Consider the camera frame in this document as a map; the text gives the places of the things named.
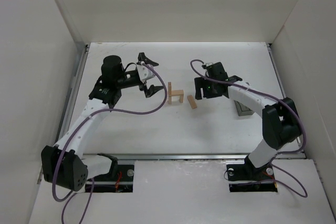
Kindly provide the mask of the plain wood block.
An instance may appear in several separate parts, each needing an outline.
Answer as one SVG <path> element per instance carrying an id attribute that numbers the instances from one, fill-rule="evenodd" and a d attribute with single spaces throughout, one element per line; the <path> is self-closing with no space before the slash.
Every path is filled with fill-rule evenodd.
<path id="1" fill-rule="evenodd" d="M 175 97 L 175 96 L 183 96 L 184 95 L 184 91 L 183 90 L 172 90 L 171 91 L 171 96 Z"/>

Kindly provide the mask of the smoky transparent plastic box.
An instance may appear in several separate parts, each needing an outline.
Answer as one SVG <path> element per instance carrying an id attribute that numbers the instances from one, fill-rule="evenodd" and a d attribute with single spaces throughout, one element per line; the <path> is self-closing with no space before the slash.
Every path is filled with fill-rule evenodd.
<path id="1" fill-rule="evenodd" d="M 250 116 L 254 111 L 238 101 L 234 101 L 238 116 Z"/>

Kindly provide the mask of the engraved wood block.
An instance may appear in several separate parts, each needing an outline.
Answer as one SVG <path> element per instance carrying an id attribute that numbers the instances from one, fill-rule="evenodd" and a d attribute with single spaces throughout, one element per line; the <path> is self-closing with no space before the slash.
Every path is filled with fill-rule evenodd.
<path id="1" fill-rule="evenodd" d="M 171 97 L 172 96 L 172 83 L 171 82 L 168 82 L 168 96 Z"/>

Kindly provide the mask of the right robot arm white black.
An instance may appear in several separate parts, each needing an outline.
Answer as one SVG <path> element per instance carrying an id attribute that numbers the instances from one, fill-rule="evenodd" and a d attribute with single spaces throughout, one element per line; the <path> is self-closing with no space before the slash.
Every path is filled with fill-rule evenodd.
<path id="1" fill-rule="evenodd" d="M 202 63 L 205 74 L 194 79 L 195 98 L 225 96 L 248 107 L 262 119 L 262 140 L 249 153 L 243 164 L 227 165 L 230 181 L 262 180 L 281 149 L 304 135 L 295 103 L 290 98 L 279 99 L 252 88 L 238 76 L 229 76 L 221 62 Z"/>

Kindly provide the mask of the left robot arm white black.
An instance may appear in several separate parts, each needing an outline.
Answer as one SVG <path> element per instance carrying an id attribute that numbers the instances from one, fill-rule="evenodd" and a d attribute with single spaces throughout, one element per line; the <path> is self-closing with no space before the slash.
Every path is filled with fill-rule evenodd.
<path id="1" fill-rule="evenodd" d="M 113 176 L 118 167 L 116 157 L 97 154 L 83 159 L 86 146 L 93 139 L 93 134 L 100 123 L 111 112 L 123 112 L 115 108 L 122 96 L 122 90 L 139 87 L 146 98 L 167 88 L 146 85 L 147 81 L 158 77 L 154 70 L 159 64 L 141 52 L 135 69 L 128 71 L 119 56 L 111 55 L 103 59 L 101 76 L 89 94 L 88 101 L 72 127 L 53 146 L 45 146 L 41 152 L 44 180 L 70 191 L 79 191 L 89 179 L 100 175 Z"/>

